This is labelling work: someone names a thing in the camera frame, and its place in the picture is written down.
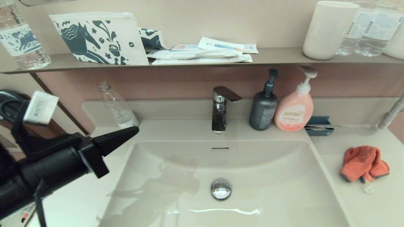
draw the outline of chrome drain plug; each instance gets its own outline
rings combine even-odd
[[[210,189],[213,197],[221,201],[227,199],[231,193],[230,182],[223,178],[214,180]]]

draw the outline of bathroom sink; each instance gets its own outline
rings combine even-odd
[[[100,227],[349,227],[307,141],[136,143]],[[228,180],[225,201],[210,191]]]

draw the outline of orange cloth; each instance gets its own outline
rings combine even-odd
[[[381,160],[380,149],[371,146],[349,148],[345,153],[341,175],[352,182],[360,177],[373,182],[389,174],[389,166]]]

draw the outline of wall shelf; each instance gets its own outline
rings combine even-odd
[[[395,59],[386,55],[379,57],[365,57],[352,54],[348,56],[336,55],[330,60],[318,61],[306,57],[302,53],[302,48],[259,48],[259,54],[251,54],[252,63],[233,64],[209,64],[209,65],[109,65],[77,61],[69,54],[51,55],[52,63],[42,69],[5,71],[3,74],[38,73],[50,71],[71,71],[86,69],[140,69],[140,68],[185,68],[185,67],[241,67],[241,66],[272,66],[272,65],[315,65],[315,64],[403,64],[403,60]]]

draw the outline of chrome faucet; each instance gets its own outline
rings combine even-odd
[[[224,86],[213,89],[212,131],[221,134],[226,130],[226,99],[237,102],[241,97]]]

